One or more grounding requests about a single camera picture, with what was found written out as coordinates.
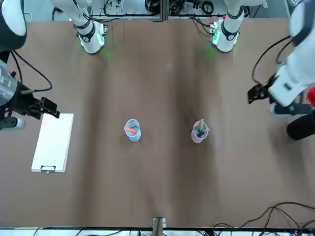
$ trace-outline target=green led light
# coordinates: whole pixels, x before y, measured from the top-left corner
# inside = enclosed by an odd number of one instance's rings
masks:
[[[219,31],[215,35],[213,35],[212,43],[214,45],[216,45],[218,43],[219,37],[220,37],[220,32]]]

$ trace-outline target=wire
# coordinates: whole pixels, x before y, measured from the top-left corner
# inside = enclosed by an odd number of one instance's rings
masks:
[[[197,19],[197,18],[195,18],[195,17],[189,17],[189,19],[192,19],[193,21],[197,21],[198,24],[201,24],[201,25],[204,26],[204,27],[210,28],[210,25],[209,25],[209,24],[205,24],[205,23],[201,22],[200,19]]]
[[[258,10],[260,9],[260,7],[261,7],[261,5],[259,5],[259,7],[258,7],[257,11],[255,12],[255,14],[254,14],[253,18],[255,18],[255,16],[256,16],[256,14],[257,14]]]
[[[30,16],[30,22],[32,22],[33,16],[30,12],[24,12],[24,15],[29,15]]]
[[[79,232],[77,232],[75,236],[78,236],[84,229],[85,229],[85,227],[80,229]]]
[[[271,218],[271,215],[272,215],[272,212],[273,212],[274,209],[278,210],[279,212],[281,212],[281,213],[283,213],[284,215],[286,215],[287,217],[289,217],[289,218],[297,225],[297,228],[300,228],[299,224],[298,224],[289,214],[287,214],[284,210],[278,208],[279,206],[283,206],[283,205],[297,205],[297,206],[300,206],[300,207],[304,207],[304,208],[308,208],[308,209],[315,210],[315,207],[313,207],[313,206],[308,206],[308,205],[305,205],[305,204],[302,204],[302,203],[296,203],[296,202],[282,202],[282,203],[275,204],[274,206],[268,207],[260,216],[258,216],[258,217],[254,218],[254,219],[251,219],[251,220],[245,222],[243,225],[241,225],[241,226],[238,227],[238,228],[235,228],[235,227],[233,227],[233,226],[231,226],[231,225],[228,225],[228,224],[226,224],[226,223],[218,223],[218,224],[216,224],[216,225],[213,227],[213,229],[214,229],[215,227],[219,226],[219,225],[224,225],[224,226],[227,226],[227,227],[229,227],[229,228],[233,228],[235,231],[241,230],[242,228],[244,228],[244,227],[245,227],[246,225],[248,225],[249,223],[261,219],[265,214],[267,214],[267,213],[269,212],[268,217],[267,217],[267,222],[266,222],[266,224],[265,224],[265,226],[264,226],[264,230],[259,234],[259,235],[261,236],[261,235],[264,234],[265,229],[267,228],[267,226],[268,226],[268,224],[269,224],[269,222],[270,222],[270,218]],[[307,225],[309,225],[309,224],[311,224],[311,223],[313,223],[313,222],[315,222],[315,220],[312,220],[312,221],[307,222],[307,223],[304,225],[304,227],[307,226]]]
[[[38,232],[38,230],[40,229],[41,227],[38,227],[36,230],[35,230],[35,233],[33,234],[33,236],[36,235],[36,233]]]
[[[87,229],[87,228],[82,228],[75,236],[78,236],[79,233],[81,233],[82,230],[84,230],[84,229]],[[119,231],[117,231],[117,232],[114,232],[114,233],[111,233],[111,234],[108,234],[108,235],[87,235],[87,236],[111,236],[111,235],[116,235],[116,234],[118,234],[118,233],[120,233],[120,232],[122,232],[122,230],[119,230]]]
[[[18,68],[18,71],[19,71],[20,81],[23,84],[22,71],[21,71],[20,65],[18,63],[18,60],[16,59],[16,57],[12,51],[11,51],[11,55],[13,56],[13,59],[15,60],[16,67]]]
[[[276,57],[276,63],[277,63],[277,64],[281,64],[281,63],[282,63],[282,61],[279,60],[279,57],[280,57],[281,53],[284,51],[284,49],[285,49],[287,46],[289,46],[292,42],[293,42],[293,38],[290,39],[290,41],[288,41],[288,42],[283,46],[283,48],[281,48],[280,52],[277,54],[277,57]]]
[[[208,11],[208,10],[205,8],[205,5],[209,5],[210,8],[211,8],[211,10]],[[201,4],[201,10],[202,10],[206,15],[211,16],[211,14],[212,14],[213,11],[214,11],[213,3],[210,2],[209,0],[206,0],[206,1],[202,2],[202,4]]]
[[[49,91],[53,88],[53,85],[51,84],[50,80],[39,70],[37,70],[34,66],[32,66],[27,60],[25,60],[23,57],[20,56],[15,50],[12,50],[15,55],[17,55],[26,65],[28,65],[30,68],[32,68],[34,71],[36,71],[38,74],[40,74],[48,83],[49,83],[49,88],[44,88],[44,89],[34,89],[31,92],[44,92],[44,91]]]
[[[310,220],[305,225],[303,225],[302,228],[305,228],[306,226],[308,226],[308,225],[310,225],[311,223],[314,223],[314,222],[315,222],[315,220]]]
[[[270,46],[263,52],[263,54],[259,57],[258,61],[256,62],[256,64],[254,65],[254,67],[253,67],[253,69],[252,69],[252,80],[253,80],[256,84],[259,84],[259,85],[262,84],[260,81],[256,80],[255,77],[254,77],[254,73],[255,73],[256,67],[257,67],[257,65],[259,64],[260,60],[263,58],[263,56],[264,56],[270,49],[272,49],[273,47],[275,47],[275,46],[278,45],[279,43],[281,43],[281,42],[283,42],[283,41],[285,41],[285,40],[287,40],[287,39],[289,39],[289,38],[290,38],[290,36],[284,37],[284,38],[280,39],[279,41],[275,42],[274,44],[270,45]]]
[[[56,12],[56,7],[54,7],[53,11],[51,12],[51,20],[54,21],[55,20],[55,12]]]
[[[97,18],[94,18],[94,17],[92,17],[92,16],[88,16],[88,15],[86,15],[82,10],[81,10],[81,8],[79,7],[79,5],[78,5],[78,3],[77,3],[77,1],[76,0],[73,0],[73,2],[74,2],[74,4],[75,4],[75,6],[79,9],[79,11],[81,12],[81,14],[83,15],[83,17],[85,18],[85,19],[87,19],[87,20],[92,20],[92,21],[95,21],[95,22],[99,22],[99,23],[109,23],[109,22],[111,22],[111,21],[114,21],[114,20],[119,20],[120,18],[119,17],[116,17],[116,18],[114,18],[114,19],[111,19],[111,20],[100,20],[100,19],[97,19]]]
[[[204,34],[202,34],[202,32],[200,31],[200,29],[199,29],[199,27],[198,27],[198,23],[197,23],[197,22],[195,22],[194,20],[193,20],[192,22],[193,22],[193,24],[196,26],[196,29],[197,29],[198,35],[199,35],[202,39],[206,40],[206,38],[205,38],[205,37],[207,37],[207,36],[206,36],[206,35],[204,35]]]

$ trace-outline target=clipboard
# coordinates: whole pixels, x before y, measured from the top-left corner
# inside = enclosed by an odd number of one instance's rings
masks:
[[[73,114],[60,114],[55,118],[43,115],[32,172],[64,172],[67,162]]]

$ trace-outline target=table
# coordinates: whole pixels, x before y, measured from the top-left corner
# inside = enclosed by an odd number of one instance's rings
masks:
[[[254,63],[287,25],[245,20],[233,52],[222,54],[190,20],[116,21],[106,47],[88,55],[70,22],[30,23],[20,53],[54,86],[37,96],[74,122],[62,174],[31,172],[41,122],[26,118],[24,131],[1,133],[1,226],[150,227],[155,216],[168,227],[239,226],[281,201],[314,205],[315,137],[293,142],[268,101],[247,104]],[[257,79],[276,70],[281,46]],[[8,67],[16,69],[12,59]],[[27,86],[47,86],[21,67]],[[137,143],[124,134],[130,118],[140,122]],[[211,133],[197,145],[190,131],[201,118]],[[284,209],[300,222],[315,217]],[[269,226],[289,227],[276,214]]]

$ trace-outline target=plastic cup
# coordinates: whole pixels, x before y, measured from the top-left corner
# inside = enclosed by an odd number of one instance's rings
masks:
[[[202,134],[200,137],[198,137],[198,133],[199,133],[199,129],[200,129],[201,123],[203,125],[204,134]],[[202,140],[204,140],[208,136],[209,130],[210,129],[208,128],[207,124],[204,121],[199,120],[193,125],[193,129],[191,131],[191,139],[195,143],[199,144],[199,143],[202,142]]]
[[[136,134],[133,134],[125,130],[125,133],[128,136],[128,138],[133,142],[137,142],[141,137],[141,130],[138,121],[136,121],[135,119],[130,119],[127,121],[125,127],[137,131]]]

